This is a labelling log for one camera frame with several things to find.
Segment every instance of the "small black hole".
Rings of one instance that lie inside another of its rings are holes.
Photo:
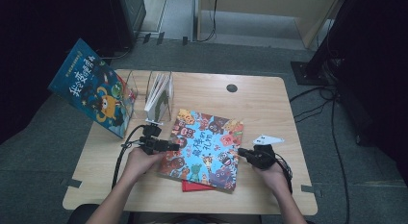
[[[230,84],[230,85],[227,86],[227,90],[229,92],[236,92],[238,90],[238,88],[234,84]]]

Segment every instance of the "blue book cover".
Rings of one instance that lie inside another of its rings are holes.
[[[75,43],[48,89],[125,137],[136,95],[82,39]]]
[[[180,150],[166,153],[159,173],[234,190],[242,130],[243,123],[236,119],[180,110],[171,131],[172,142],[180,144]]]

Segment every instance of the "human forearm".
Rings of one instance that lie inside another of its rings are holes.
[[[118,223],[133,185],[120,179],[87,223]]]
[[[278,201],[279,209],[285,224],[306,223],[286,185],[274,187],[272,193]]]

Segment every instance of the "open book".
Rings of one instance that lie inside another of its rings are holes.
[[[170,100],[173,93],[171,73],[157,73],[153,86],[148,93],[146,105],[147,121],[159,123],[163,115],[170,110]]]

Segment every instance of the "gray carpet floor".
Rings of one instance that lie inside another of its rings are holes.
[[[138,42],[114,69],[140,69],[281,77],[289,97],[312,87],[299,86],[290,62],[307,62],[311,51],[156,39]],[[293,114],[322,104],[318,91],[292,102]],[[334,106],[334,133],[344,163],[349,199],[331,129],[332,104],[296,123],[319,211],[315,223],[406,223],[407,187],[393,160],[375,146],[355,144],[353,126],[342,103]],[[64,100],[51,96],[30,125],[0,146],[0,223],[66,223],[66,186],[81,155],[91,121]],[[263,223],[282,223],[264,215]]]

